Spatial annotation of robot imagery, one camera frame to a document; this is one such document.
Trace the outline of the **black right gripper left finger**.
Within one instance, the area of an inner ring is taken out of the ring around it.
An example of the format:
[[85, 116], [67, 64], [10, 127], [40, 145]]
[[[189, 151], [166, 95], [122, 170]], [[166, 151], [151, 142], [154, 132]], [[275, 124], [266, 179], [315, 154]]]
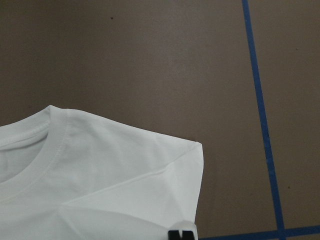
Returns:
[[168, 240], [181, 240], [181, 234], [179, 230], [169, 230], [167, 235]]

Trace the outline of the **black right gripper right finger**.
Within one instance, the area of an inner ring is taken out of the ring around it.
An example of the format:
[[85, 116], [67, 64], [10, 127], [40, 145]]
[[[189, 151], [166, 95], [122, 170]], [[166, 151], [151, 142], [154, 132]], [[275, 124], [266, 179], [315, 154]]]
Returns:
[[194, 233], [192, 230], [183, 230], [182, 231], [182, 240], [194, 240]]

